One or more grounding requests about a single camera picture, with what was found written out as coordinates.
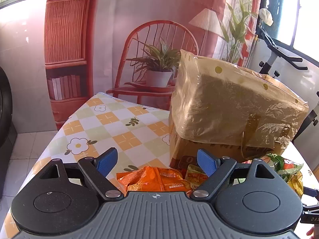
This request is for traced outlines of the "person's right hand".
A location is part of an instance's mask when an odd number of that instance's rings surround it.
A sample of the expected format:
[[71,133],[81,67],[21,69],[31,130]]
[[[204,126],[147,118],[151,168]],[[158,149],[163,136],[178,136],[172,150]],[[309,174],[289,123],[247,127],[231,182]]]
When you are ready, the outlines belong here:
[[311,236],[314,233],[314,227],[312,227],[308,232],[307,236]]

